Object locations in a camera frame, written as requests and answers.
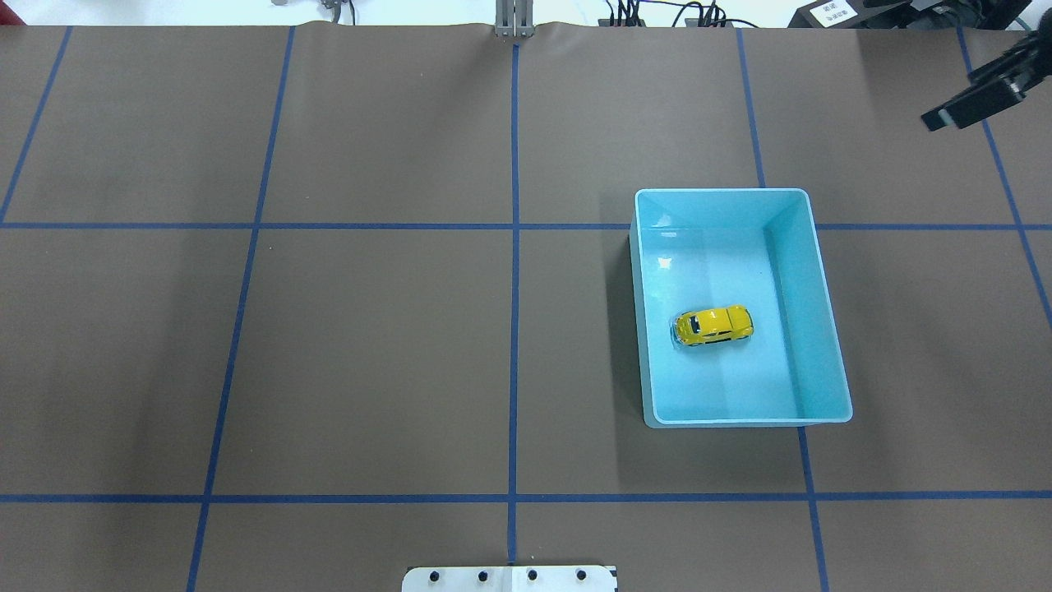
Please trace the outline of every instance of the light blue plastic bin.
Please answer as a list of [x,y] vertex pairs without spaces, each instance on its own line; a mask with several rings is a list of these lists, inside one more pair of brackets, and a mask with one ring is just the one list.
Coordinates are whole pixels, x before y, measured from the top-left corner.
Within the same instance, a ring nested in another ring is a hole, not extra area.
[[[651,428],[809,426],[851,419],[807,193],[643,189],[630,231],[643,414]],[[748,340],[688,348],[687,311],[745,305]]]

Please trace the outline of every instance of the cable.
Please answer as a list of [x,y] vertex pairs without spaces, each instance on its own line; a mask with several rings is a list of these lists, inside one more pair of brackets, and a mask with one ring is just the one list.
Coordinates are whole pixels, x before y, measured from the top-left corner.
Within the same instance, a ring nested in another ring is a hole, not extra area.
[[709,24],[712,21],[723,19],[726,17],[727,17],[727,11],[724,11],[720,6],[716,6],[716,3],[713,1],[711,4],[709,4],[709,9],[705,12],[705,17],[699,19],[697,26],[709,26]]
[[665,4],[666,6],[683,6],[682,2],[668,2],[667,0],[640,0],[640,2],[646,2],[647,4]]
[[613,4],[605,0],[610,8],[610,26],[643,26],[640,19],[640,0],[618,0],[618,16],[613,15]]
[[702,6],[701,2],[687,2],[686,4],[680,4],[680,12],[676,13],[675,14],[675,18],[672,19],[672,26],[673,27],[676,24],[680,23],[680,17],[683,16],[683,12],[686,11],[687,8],[691,7],[691,6],[696,6],[697,7],[697,21],[701,22],[701,20],[705,16],[705,6]]

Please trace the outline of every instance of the toy car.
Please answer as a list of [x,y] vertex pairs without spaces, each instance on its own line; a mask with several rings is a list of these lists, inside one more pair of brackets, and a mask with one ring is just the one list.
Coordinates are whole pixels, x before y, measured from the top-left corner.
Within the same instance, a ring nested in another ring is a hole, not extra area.
[[742,305],[683,313],[676,318],[672,334],[684,346],[745,340],[752,335],[752,318]]

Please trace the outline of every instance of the blue tape grid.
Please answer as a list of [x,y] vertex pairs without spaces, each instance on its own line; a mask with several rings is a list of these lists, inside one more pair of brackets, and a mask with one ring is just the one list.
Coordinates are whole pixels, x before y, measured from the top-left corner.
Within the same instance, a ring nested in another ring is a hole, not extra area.
[[[748,59],[745,50],[743,34],[735,30],[737,37],[739,56],[742,68],[742,83],[745,94],[749,130],[752,139],[753,156],[756,165],[756,180],[760,186],[766,186],[763,166],[763,156],[760,146],[760,136],[756,125],[755,110],[752,100],[752,89],[749,81]],[[703,504],[703,503],[807,503],[811,517],[812,538],[814,542],[815,562],[818,570],[820,584],[823,591],[829,590],[828,575],[825,565],[825,550],[822,542],[822,529],[818,519],[817,503],[836,502],[876,502],[876,501],[939,501],[939,499],[1052,499],[1052,490],[989,490],[989,491],[897,491],[897,492],[817,492],[811,473],[811,461],[808,452],[807,432],[797,429],[797,440],[801,451],[802,468],[806,491],[803,493],[655,493],[655,494],[520,494],[518,492],[518,349],[519,349],[519,277],[520,277],[520,239],[522,230],[604,230],[627,229],[627,223],[524,223],[521,221],[519,202],[519,64],[520,46],[512,46],[511,55],[511,223],[427,223],[427,222],[263,222],[263,206],[266,200],[266,188],[269,180],[270,165],[277,140],[278,125],[281,118],[281,107],[288,78],[296,27],[289,27],[282,64],[281,79],[275,102],[274,117],[270,124],[270,136],[267,142],[266,157],[260,180],[256,215],[252,222],[6,222],[4,218],[11,206],[18,185],[18,180],[28,156],[37,126],[43,116],[50,96],[52,88],[58,76],[62,59],[65,55],[73,27],[66,27],[47,82],[41,95],[37,109],[26,132],[25,141],[19,154],[11,181],[0,204],[0,228],[4,229],[248,229],[251,230],[245,268],[242,278],[241,293],[235,319],[235,327],[230,340],[226,374],[223,390],[220,395],[219,410],[216,420],[216,430],[213,436],[213,447],[205,477],[204,492],[201,495],[139,495],[139,494],[0,494],[0,504],[193,504],[200,505],[198,530],[195,536],[194,552],[187,577],[187,592],[196,588],[197,574],[200,568],[201,553],[204,546],[204,534],[207,527],[208,510],[211,505],[237,504],[342,504],[342,505],[398,505],[398,504],[505,504],[508,510],[508,563],[515,562],[515,508],[520,503],[528,504]],[[963,30],[957,29],[965,65],[971,72],[971,58]],[[983,121],[984,132],[990,145],[994,165],[997,169],[1009,208],[1014,223],[1012,224],[924,224],[924,223],[818,223],[821,230],[977,230],[977,231],[1016,231],[1024,252],[1034,278],[1041,305],[1045,309],[1050,328],[1052,328],[1052,308],[1048,294],[1041,282],[1033,251],[1031,250],[1027,231],[1052,230],[1052,224],[1025,224],[1015,203],[1015,197],[1008,181],[1008,175],[1002,161],[996,141],[987,121]],[[419,229],[419,230],[511,230],[511,335],[509,345],[509,408],[508,408],[508,492],[506,494],[420,494],[420,495],[215,495],[213,489],[216,479],[216,469],[219,450],[222,443],[223,427],[226,417],[226,407],[229,401],[230,387],[234,381],[235,363],[237,360],[241,326],[244,321],[245,304],[248,298],[252,263],[259,231],[262,229]]]

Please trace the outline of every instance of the white mounting plate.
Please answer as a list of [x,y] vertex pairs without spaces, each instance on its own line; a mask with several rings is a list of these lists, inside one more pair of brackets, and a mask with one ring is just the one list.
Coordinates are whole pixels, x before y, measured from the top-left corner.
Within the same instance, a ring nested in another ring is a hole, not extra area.
[[445,591],[618,592],[618,569],[610,566],[413,568],[402,578],[402,592]]

